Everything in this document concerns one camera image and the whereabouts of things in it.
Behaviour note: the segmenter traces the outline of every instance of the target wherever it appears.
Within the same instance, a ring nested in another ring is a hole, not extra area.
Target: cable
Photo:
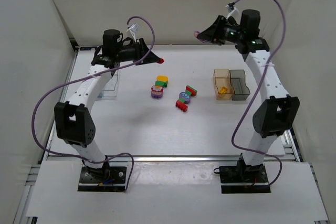
[[[235,2],[233,2],[233,4],[236,4],[236,3],[238,3],[239,1],[241,1],[241,0],[236,0]],[[240,128],[240,126],[241,126],[243,120],[245,119],[245,117],[246,117],[246,115],[247,115],[247,112],[248,112],[249,109],[251,108],[251,106],[252,106],[254,100],[256,99],[258,92],[260,91],[261,85],[262,85],[262,83],[263,83],[263,81],[264,81],[264,79],[265,79],[265,76],[266,76],[266,72],[267,72],[267,69],[268,69],[268,64],[271,62],[273,56],[277,53],[277,51],[280,49],[280,47],[282,46],[282,44],[284,43],[284,40],[285,40],[285,34],[286,34],[286,18],[285,18],[285,13],[283,12],[284,10],[282,9],[280,3],[279,3],[277,0],[273,0],[273,1],[274,1],[274,2],[277,4],[277,6],[279,7],[279,10],[280,10],[281,15],[282,15],[282,23],[283,23],[283,26],[284,26],[284,27],[283,27],[283,31],[282,31],[281,41],[280,41],[279,45],[276,47],[276,49],[271,53],[271,55],[270,55],[269,58],[267,59],[266,64],[265,64],[265,69],[264,69],[264,72],[262,73],[262,76],[261,76],[260,82],[259,82],[259,84],[258,84],[257,90],[256,90],[256,92],[254,93],[253,97],[251,98],[251,101],[249,102],[249,104],[248,104],[248,106],[247,106],[245,112],[243,113],[241,119],[239,120],[239,122],[238,122],[238,124],[237,124],[237,126],[236,126],[236,128],[235,128],[235,130],[234,130],[234,132],[233,132],[233,134],[232,134],[232,138],[231,138],[231,143],[232,143],[232,145],[233,145],[234,147],[240,149],[240,150],[248,151],[248,152],[254,152],[254,153],[258,153],[258,154],[262,154],[262,155],[266,155],[266,156],[268,156],[268,157],[273,157],[273,158],[275,158],[277,161],[279,161],[279,164],[280,164],[279,172],[278,172],[277,176],[275,177],[275,179],[274,179],[271,183],[268,184],[268,186],[273,185],[273,184],[277,181],[277,179],[279,178],[279,176],[280,176],[280,174],[281,174],[281,172],[282,172],[282,161],[281,161],[281,159],[279,159],[279,158],[278,158],[277,156],[275,156],[275,155],[271,155],[271,154],[267,154],[267,153],[260,152],[260,151],[257,151],[257,150],[253,150],[253,149],[249,149],[249,148],[241,147],[241,146],[235,144],[235,136],[236,136],[236,134],[237,134],[237,132],[238,132],[238,129]]]
[[[64,84],[61,84],[61,85],[58,85],[58,86],[54,87],[53,89],[51,89],[51,90],[49,90],[47,93],[45,93],[45,94],[40,98],[40,100],[38,100],[38,102],[36,103],[35,108],[34,108],[34,110],[33,110],[32,117],[31,117],[31,120],[32,120],[32,121],[31,121],[31,122],[32,122],[32,123],[31,123],[31,124],[32,124],[32,125],[31,125],[31,126],[32,126],[32,127],[31,127],[31,133],[32,133],[32,135],[33,135],[33,139],[34,139],[35,143],[37,144],[37,146],[40,147],[40,148],[41,148],[43,151],[45,151],[45,152],[52,153],[52,154],[59,155],[59,156],[63,156],[63,157],[77,157],[77,158],[80,158],[80,159],[82,159],[82,160],[84,160],[84,161],[88,161],[88,162],[93,163],[93,164],[102,164],[102,163],[104,163],[104,162],[108,162],[108,161],[110,161],[110,160],[112,160],[112,159],[114,159],[114,158],[116,158],[116,157],[120,157],[120,156],[125,156],[125,155],[130,156],[131,159],[132,159],[132,167],[131,167],[130,175],[129,175],[128,180],[127,180],[127,184],[126,184],[126,187],[125,187],[125,191],[126,191],[127,188],[128,188],[129,181],[130,181],[130,178],[131,178],[131,175],[132,175],[132,171],[133,171],[133,168],[134,168],[134,158],[133,158],[133,156],[132,156],[130,153],[126,153],[126,152],[124,152],[124,153],[120,153],[120,154],[117,154],[117,155],[115,155],[115,156],[109,157],[109,158],[107,158],[107,159],[105,159],[105,160],[102,160],[102,161],[89,161],[87,158],[82,157],[82,156],[80,156],[80,155],[66,154],[66,153],[55,152],[55,151],[49,150],[49,149],[45,148],[43,145],[41,145],[40,142],[39,142],[38,139],[37,139],[36,131],[35,131],[35,117],[36,117],[37,109],[38,109],[38,107],[40,106],[40,104],[43,102],[43,100],[44,100],[48,95],[50,95],[50,94],[53,93],[54,91],[56,91],[56,90],[58,90],[58,89],[60,89],[60,88],[63,88],[63,87],[65,87],[65,86],[68,86],[68,85],[70,85],[70,84],[74,84],[74,83],[81,82],[81,81],[86,81],[86,80],[89,80],[89,79],[91,79],[91,78],[100,76],[100,75],[102,75],[103,73],[108,73],[108,72],[116,71],[116,70],[119,70],[119,69],[127,68],[127,67],[130,67],[130,66],[132,66],[132,65],[136,65],[136,64],[140,63],[141,61],[143,61],[143,60],[150,54],[150,52],[152,51],[152,49],[153,49],[153,47],[154,47],[154,44],[155,44],[155,33],[154,33],[154,29],[153,29],[152,25],[151,25],[145,18],[140,17],[140,16],[132,16],[132,17],[130,17],[130,18],[127,20],[127,25],[128,25],[129,22],[130,22],[132,19],[134,19],[134,18],[138,18],[138,19],[143,20],[143,21],[149,26],[149,28],[150,28],[150,30],[151,30],[151,32],[152,32],[152,36],[153,36],[152,44],[151,44],[151,46],[150,46],[148,52],[147,52],[147,53],[146,53],[140,60],[137,60],[137,61],[135,61],[135,62],[133,62],[133,63],[127,64],[127,65],[122,66],[122,67],[117,67],[117,68],[108,69],[108,70],[105,70],[105,71],[102,71],[102,72],[98,72],[98,73],[95,73],[95,74],[92,74],[92,75],[90,75],[90,76],[86,76],[86,77],[83,77],[83,78],[80,78],[80,79],[77,79],[77,80],[74,80],[74,81],[69,81],[69,82],[66,82],[66,83],[64,83]]]

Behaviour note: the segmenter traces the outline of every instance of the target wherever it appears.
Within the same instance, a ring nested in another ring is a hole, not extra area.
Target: black mounting plate
[[[78,191],[125,191],[127,167],[110,166],[109,171],[111,173],[110,176],[114,179],[113,184],[99,186],[99,182],[88,173],[87,167],[83,166],[78,181]]]
[[[264,166],[261,167],[257,176],[255,174],[245,175],[244,180],[237,174],[237,166],[220,166],[219,175],[222,194],[265,194],[271,192],[269,186],[260,185],[260,183],[268,183]]]

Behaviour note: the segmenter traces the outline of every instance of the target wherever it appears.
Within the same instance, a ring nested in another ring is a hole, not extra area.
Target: green block
[[[164,81],[156,81],[155,86],[162,86],[162,87],[167,87],[168,83]]]
[[[192,87],[190,87],[189,85],[187,85],[188,88],[191,88],[192,90],[194,90],[197,93],[196,89],[193,89]]]

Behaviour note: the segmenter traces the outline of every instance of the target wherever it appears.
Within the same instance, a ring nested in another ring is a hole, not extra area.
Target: purple cable
[[[82,157],[80,155],[75,155],[75,154],[66,154],[66,153],[61,153],[61,152],[54,152],[52,150],[49,150],[47,148],[45,148],[43,145],[40,144],[40,142],[38,141],[37,139],[37,136],[36,136],[36,132],[35,132],[35,117],[36,117],[36,112],[37,112],[37,109],[38,107],[40,106],[40,104],[43,102],[43,100],[48,96],[50,95],[51,93],[53,93],[54,91],[60,89],[60,88],[63,88],[67,85],[70,85],[70,84],[74,84],[74,83],[77,83],[77,82],[81,82],[81,81],[86,81],[86,80],[89,80],[91,78],[94,78],[94,77],[97,77],[97,76],[100,76],[102,75],[103,73],[107,73],[107,72],[112,72],[112,71],[116,71],[116,70],[119,70],[119,69],[123,69],[123,68],[127,68],[127,67],[130,67],[132,65],[135,65],[135,64],[138,64],[140,63],[141,61],[143,61],[149,54],[150,52],[152,51],[153,47],[154,47],[154,44],[155,44],[155,33],[154,33],[154,29],[152,27],[152,25],[146,20],[144,19],[143,17],[140,17],[140,16],[132,16],[130,17],[128,20],[127,20],[127,25],[129,24],[129,22],[134,19],[134,18],[139,18],[141,20],[143,20],[150,28],[151,32],[152,32],[152,36],[153,36],[153,39],[152,39],[152,45],[150,46],[148,52],[140,59],[140,60],[137,60],[136,62],[133,62],[133,63],[130,63],[130,64],[127,64],[125,66],[122,66],[122,67],[117,67],[117,68],[112,68],[112,69],[108,69],[108,70],[105,70],[105,71],[101,71],[99,73],[95,73],[93,75],[90,75],[90,76],[86,76],[84,78],[81,78],[81,79],[78,79],[78,80],[74,80],[74,81],[69,81],[69,82],[66,82],[64,84],[61,84],[61,85],[58,85],[56,87],[54,87],[53,89],[49,90],[47,93],[45,93],[41,98],[40,100],[38,100],[37,104],[35,105],[35,108],[33,110],[33,114],[32,114],[32,117],[31,117],[31,133],[33,135],[33,139],[35,141],[35,143],[37,144],[38,147],[40,147],[43,151],[45,152],[49,152],[49,153],[52,153],[52,154],[55,154],[55,155],[59,155],[59,156],[63,156],[63,157],[77,157],[77,158],[80,158],[84,161],[89,161],[87,158],[85,157]],[[102,164],[104,162],[108,162],[116,157],[120,157],[120,156],[130,156],[131,159],[132,159],[132,167],[131,167],[131,171],[130,171],[130,175],[128,177],[128,180],[127,180],[127,183],[126,183],[126,186],[125,186],[125,191],[127,190],[128,188],[128,185],[129,185],[129,182],[130,182],[130,178],[131,178],[131,175],[132,175],[132,172],[133,172],[133,168],[134,168],[134,158],[133,156],[130,154],[130,153],[127,153],[127,152],[124,152],[124,153],[120,153],[120,154],[117,154],[115,156],[111,156],[105,160],[102,160],[102,161],[90,161],[91,163],[93,164]]]
[[[260,151],[257,151],[257,150],[253,150],[253,149],[249,149],[249,148],[241,147],[241,146],[235,144],[235,136],[236,136],[236,134],[237,134],[237,132],[238,132],[238,129],[239,129],[239,127],[241,126],[243,120],[245,119],[245,117],[246,117],[246,115],[247,115],[249,109],[251,108],[251,106],[252,106],[252,104],[253,104],[255,98],[257,97],[258,92],[260,91],[262,82],[264,81],[265,76],[266,76],[266,72],[267,72],[267,69],[268,69],[268,64],[271,62],[273,56],[277,53],[277,51],[280,49],[280,47],[282,46],[282,44],[284,43],[284,40],[285,40],[285,34],[286,34],[286,18],[285,18],[285,13],[283,12],[284,10],[282,9],[280,3],[279,3],[277,0],[273,0],[273,1],[274,1],[274,2],[277,4],[277,6],[279,7],[280,12],[281,12],[281,15],[282,15],[282,22],[283,22],[283,26],[284,26],[284,27],[283,27],[283,31],[282,31],[281,41],[280,41],[279,45],[277,46],[277,48],[271,53],[271,55],[270,55],[269,58],[267,59],[267,61],[266,61],[266,65],[265,65],[265,69],[264,69],[264,72],[262,73],[262,76],[261,76],[260,82],[259,82],[259,84],[258,84],[257,90],[256,90],[256,92],[254,93],[254,95],[253,95],[251,101],[249,102],[249,104],[248,104],[248,106],[247,106],[247,108],[246,108],[246,110],[245,110],[243,116],[242,116],[241,119],[239,120],[239,122],[238,122],[238,124],[237,124],[237,126],[236,126],[236,128],[235,128],[235,130],[234,130],[234,132],[233,132],[233,134],[232,134],[232,138],[231,138],[231,143],[232,143],[232,145],[233,145],[234,147],[240,149],[240,150],[248,151],[248,152],[254,152],[254,153],[259,153],[259,154],[263,154],[263,155],[266,155],[266,156],[268,156],[268,157],[273,157],[273,158],[275,158],[277,161],[279,161],[279,164],[280,164],[279,172],[278,172],[277,176],[275,177],[275,179],[274,179],[271,183],[268,184],[268,186],[273,185],[273,184],[277,181],[277,179],[279,178],[279,176],[280,176],[280,174],[281,174],[281,171],[282,171],[282,161],[281,161],[281,159],[279,159],[277,156],[274,156],[274,155],[271,155],[271,154],[267,154],[267,153],[260,152]]]

